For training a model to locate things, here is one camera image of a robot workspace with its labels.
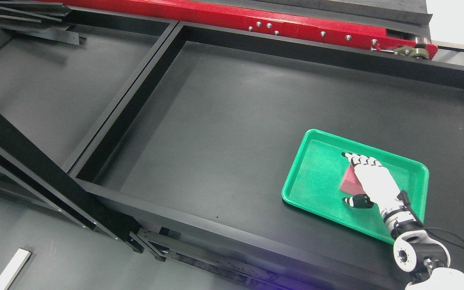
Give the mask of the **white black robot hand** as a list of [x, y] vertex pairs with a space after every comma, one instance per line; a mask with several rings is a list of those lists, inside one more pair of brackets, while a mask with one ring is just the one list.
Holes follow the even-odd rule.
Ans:
[[401, 190], [394, 177], [379, 160], [350, 152], [343, 152], [341, 155], [352, 165], [355, 177], [364, 191], [355, 196], [344, 197], [342, 201], [346, 205], [354, 209], [371, 209], [376, 205], [380, 213], [404, 206], [398, 199]]

